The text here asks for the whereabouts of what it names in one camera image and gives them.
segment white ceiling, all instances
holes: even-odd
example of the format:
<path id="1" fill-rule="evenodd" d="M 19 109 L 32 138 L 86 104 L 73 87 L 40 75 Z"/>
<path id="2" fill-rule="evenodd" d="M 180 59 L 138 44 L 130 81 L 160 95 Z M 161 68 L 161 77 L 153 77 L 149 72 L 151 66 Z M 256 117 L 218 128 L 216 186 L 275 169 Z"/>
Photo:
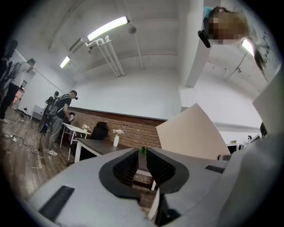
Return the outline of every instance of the white ceiling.
<path id="1" fill-rule="evenodd" d="M 80 37 L 86 37 L 109 21 L 127 16 L 137 28 L 145 69 L 176 70 L 179 33 L 177 11 L 176 0 L 49 0 L 26 18 L 28 22 L 16 38 L 20 50 L 29 52 L 30 57 L 43 62 L 46 68 L 52 68 L 74 82 L 88 80 L 111 72 L 97 48 L 89 53 L 90 49 L 83 45 L 71 56 L 70 64 L 61 69 L 60 63 Z M 141 69 L 135 37 L 128 33 L 128 26 L 120 26 L 100 37 L 109 35 L 126 71 Z M 227 77 L 235 71 L 244 54 L 245 50 L 239 45 L 214 45 L 203 71 L 224 80 L 223 76 Z M 250 54 L 245 57 L 240 69 L 241 73 L 236 71 L 226 81 L 257 96 L 267 83 Z"/>

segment brick wall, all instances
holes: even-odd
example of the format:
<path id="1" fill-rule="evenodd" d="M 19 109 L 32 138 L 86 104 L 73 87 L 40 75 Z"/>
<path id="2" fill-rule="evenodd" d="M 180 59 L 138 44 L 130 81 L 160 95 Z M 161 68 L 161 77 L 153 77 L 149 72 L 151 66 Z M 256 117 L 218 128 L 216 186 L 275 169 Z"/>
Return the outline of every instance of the brick wall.
<path id="1" fill-rule="evenodd" d="M 69 112 L 76 114 L 73 125 L 81 128 L 83 124 L 86 124 L 91 128 L 89 132 L 93 131 L 99 121 L 106 122 L 109 129 L 107 140 L 114 141 L 115 134 L 112 130 L 121 129 L 124 134 L 119 138 L 120 144 L 136 148 L 142 146 L 161 147 L 156 126 L 165 121 L 83 110 L 74 107 L 69 107 Z"/>

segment dark wooden table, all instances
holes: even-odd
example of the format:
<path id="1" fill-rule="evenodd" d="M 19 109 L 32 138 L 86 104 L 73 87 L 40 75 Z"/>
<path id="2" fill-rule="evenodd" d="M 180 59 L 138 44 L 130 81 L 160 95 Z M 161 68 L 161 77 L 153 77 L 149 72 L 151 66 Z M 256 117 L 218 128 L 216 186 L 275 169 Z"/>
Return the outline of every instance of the dark wooden table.
<path id="1" fill-rule="evenodd" d="M 114 143 L 108 140 L 90 140 L 82 138 L 78 138 L 77 140 L 78 143 L 76 148 L 75 162 L 80 160 L 81 147 L 86 148 L 96 156 L 130 148 L 122 144 L 114 147 Z"/>

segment wooden floor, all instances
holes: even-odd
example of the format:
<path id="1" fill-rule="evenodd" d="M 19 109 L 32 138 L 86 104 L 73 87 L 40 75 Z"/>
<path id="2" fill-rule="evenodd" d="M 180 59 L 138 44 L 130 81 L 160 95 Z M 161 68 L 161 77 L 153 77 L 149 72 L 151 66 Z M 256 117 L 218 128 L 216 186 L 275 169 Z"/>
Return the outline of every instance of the wooden floor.
<path id="1" fill-rule="evenodd" d="M 58 156 L 49 155 L 43 151 L 45 136 L 37 132 L 38 120 L 33 119 L 30 121 L 30 119 L 25 118 L 22 124 L 18 120 L 23 117 L 12 108 L 7 110 L 6 117 L 15 121 L 9 120 L 8 124 L 0 123 L 2 132 L 0 134 L 0 166 L 15 196 L 26 200 L 37 188 L 67 168 L 69 147 L 67 147 L 67 144 L 67 146 L 63 145 L 60 148 L 60 144 L 55 143 Z M 17 142 L 5 139 L 4 133 L 23 138 L 26 145 L 33 145 L 32 150 L 31 147 L 23 145 L 20 138 L 16 137 Z M 72 154 L 70 155 L 70 161 L 74 162 Z M 139 205 L 147 215 L 156 191 L 135 185 L 133 187 L 140 191 L 141 200 Z"/>

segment black office chair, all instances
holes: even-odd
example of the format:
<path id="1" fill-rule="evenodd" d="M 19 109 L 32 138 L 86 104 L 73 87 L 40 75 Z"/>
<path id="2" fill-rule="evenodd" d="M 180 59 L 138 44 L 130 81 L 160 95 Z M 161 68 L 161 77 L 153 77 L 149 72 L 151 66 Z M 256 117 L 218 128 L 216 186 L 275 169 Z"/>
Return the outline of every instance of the black office chair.
<path id="1" fill-rule="evenodd" d="M 108 129 L 106 128 L 107 123 L 106 122 L 98 122 L 97 125 L 94 127 L 94 130 L 89 137 L 91 140 L 103 140 L 108 133 Z M 75 156 L 76 154 L 76 148 L 77 148 L 77 142 L 70 145 L 71 153 Z M 81 148 L 81 154 L 80 154 L 80 161 L 85 160 L 88 158 L 96 157 L 93 153 L 86 150 L 84 147 Z"/>

